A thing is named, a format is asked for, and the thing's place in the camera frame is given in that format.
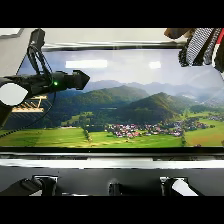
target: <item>black frame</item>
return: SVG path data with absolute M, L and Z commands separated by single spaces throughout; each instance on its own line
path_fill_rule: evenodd
M 80 50 L 124 50 L 124 49 L 182 49 L 185 42 L 111 42 L 111 43 L 74 43 L 47 44 L 43 52 L 80 51 Z M 64 147 L 7 147 L 0 146 L 1 154 L 16 155 L 97 155 L 101 156 L 212 156 L 224 155 L 224 147 L 172 147 L 172 148 L 64 148 Z

